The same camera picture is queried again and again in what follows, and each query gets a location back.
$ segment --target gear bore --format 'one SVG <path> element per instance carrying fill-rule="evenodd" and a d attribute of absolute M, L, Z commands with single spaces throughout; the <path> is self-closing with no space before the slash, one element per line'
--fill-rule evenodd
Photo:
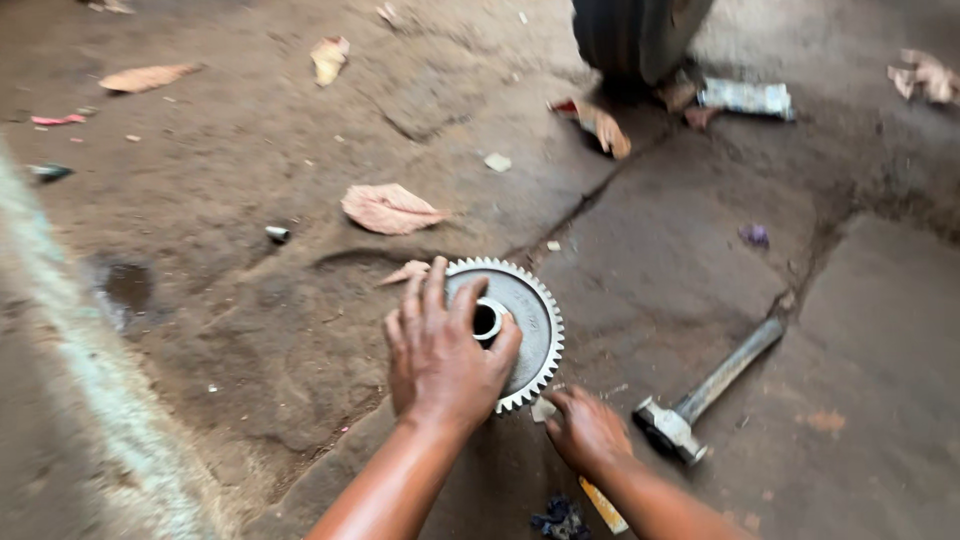
<path fill-rule="evenodd" d="M 489 347 L 500 330 L 506 311 L 523 331 L 514 371 L 496 402 L 494 412 L 504 414 L 533 402 L 553 379 L 564 348 L 563 318 L 557 301 L 543 283 L 515 264 L 496 258 L 468 258 L 446 267 L 446 298 L 451 302 L 464 283 L 485 276 L 490 280 L 474 314 L 474 337 Z"/>

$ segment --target hammer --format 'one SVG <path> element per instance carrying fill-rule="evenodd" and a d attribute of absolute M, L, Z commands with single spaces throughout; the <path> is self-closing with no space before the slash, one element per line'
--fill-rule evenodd
<path fill-rule="evenodd" d="M 707 446 L 693 436 L 691 427 L 754 358 L 781 336 L 783 325 L 780 321 L 776 317 L 767 319 L 677 406 L 660 408 L 653 397 L 649 397 L 634 409 L 634 420 L 655 443 L 654 446 L 673 452 L 687 466 L 696 464 L 707 453 Z"/>

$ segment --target concrete floor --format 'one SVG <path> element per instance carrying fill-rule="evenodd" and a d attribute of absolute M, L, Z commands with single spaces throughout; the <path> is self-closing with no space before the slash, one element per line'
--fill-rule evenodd
<path fill-rule="evenodd" d="M 49 528 L 49 501 L 68 505 L 63 493 L 77 489 L 90 504 L 64 510 L 75 516 L 64 530 L 145 537 L 117 525 L 117 495 L 160 500 L 156 486 L 183 476 L 212 525 L 171 529 L 161 504 L 154 536 L 301 538 L 392 424 L 371 328 L 397 290 L 374 284 L 410 258 L 444 254 L 533 270 L 567 321 L 555 383 L 583 384 L 625 416 L 648 395 L 679 398 L 779 309 L 783 342 L 701 420 L 710 458 L 681 472 L 634 432 L 637 454 L 762 536 L 952 537 L 960 111 L 904 103 L 885 66 L 903 46 L 960 65 L 950 46 L 960 6 L 717 0 L 693 46 L 700 69 L 788 83 L 799 120 L 726 114 L 701 135 L 657 103 L 598 91 L 566 0 L 405 0 L 395 28 L 376 4 L 144 0 L 121 16 L 0 3 L 0 47 L 17 51 L 0 64 L 4 117 L 102 109 L 83 125 L 3 131 L 20 162 L 78 170 L 33 188 L 66 253 L 61 271 L 96 290 L 104 268 L 146 269 L 144 314 L 117 330 L 142 372 L 132 395 L 147 396 L 180 456 L 144 468 L 109 448 L 57 454 L 69 445 L 48 424 L 110 428 L 95 406 L 54 400 L 3 449 L 11 467 L 0 480 L 17 494 L 4 502 L 5 530 L 63 537 Z M 350 39 L 350 64 L 319 90 L 308 51 L 327 35 Z M 178 61 L 207 69 L 142 95 L 96 86 Z M 628 160 L 600 155 L 544 110 L 567 95 L 613 114 L 633 141 Z M 494 151 L 513 169 L 487 169 Z M 338 203 L 346 187 L 386 182 L 457 216 L 403 237 L 351 225 Z M 5 246 L 19 254 L 24 220 L 4 217 Z M 767 227 L 769 250 L 739 240 L 748 222 Z M 295 240 L 271 246 L 265 224 Z M 563 249 L 547 252 L 554 239 Z M 795 305 L 777 308 L 791 292 Z M 59 365 L 56 351 L 19 353 L 36 336 L 10 328 L 4 357 Z M 59 388 L 49 369 L 17 373 L 7 384 Z M 5 424 L 35 415 L 29 394 L 7 393 Z M 50 473 L 60 470 L 95 481 Z M 471 439 L 423 537 L 536 537 L 529 515 L 557 490 L 589 507 L 522 410 Z M 592 510 L 589 520 L 606 537 Z"/>

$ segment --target forearm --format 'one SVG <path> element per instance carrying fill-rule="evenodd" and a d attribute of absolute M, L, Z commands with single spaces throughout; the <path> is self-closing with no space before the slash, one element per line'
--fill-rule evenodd
<path fill-rule="evenodd" d="M 401 420 L 304 540 L 416 538 L 467 435 Z"/>
<path fill-rule="evenodd" d="M 751 538 L 712 509 L 624 457 L 596 475 L 596 485 L 638 538 L 647 540 L 744 540 Z"/>

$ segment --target hammer handle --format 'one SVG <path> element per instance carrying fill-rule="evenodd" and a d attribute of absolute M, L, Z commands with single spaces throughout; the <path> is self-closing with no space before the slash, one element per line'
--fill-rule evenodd
<path fill-rule="evenodd" d="M 694 388 L 674 407 L 686 422 L 693 423 L 707 410 L 731 382 L 747 369 L 750 362 L 783 336 L 783 325 L 776 317 L 764 321 L 736 351 L 723 361 L 700 386 Z"/>

